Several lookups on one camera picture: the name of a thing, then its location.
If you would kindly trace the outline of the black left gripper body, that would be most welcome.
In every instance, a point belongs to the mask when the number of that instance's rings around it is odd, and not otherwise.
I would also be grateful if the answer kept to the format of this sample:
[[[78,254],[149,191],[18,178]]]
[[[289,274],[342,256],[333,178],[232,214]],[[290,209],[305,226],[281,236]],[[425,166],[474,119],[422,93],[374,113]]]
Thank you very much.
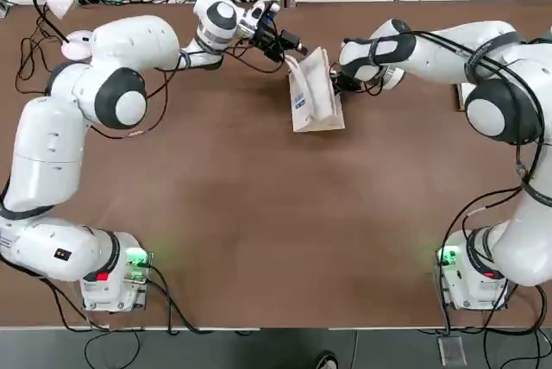
[[[283,49],[274,26],[259,26],[254,33],[254,46],[269,59],[283,59]]]

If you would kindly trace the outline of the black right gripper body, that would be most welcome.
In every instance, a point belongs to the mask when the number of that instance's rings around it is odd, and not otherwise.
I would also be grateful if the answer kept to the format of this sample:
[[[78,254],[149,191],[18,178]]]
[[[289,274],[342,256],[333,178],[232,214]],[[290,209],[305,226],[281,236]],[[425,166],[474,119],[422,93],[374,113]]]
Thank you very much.
[[[347,76],[342,71],[336,74],[336,81],[342,85],[343,91],[359,91],[361,89],[361,83],[357,79]]]

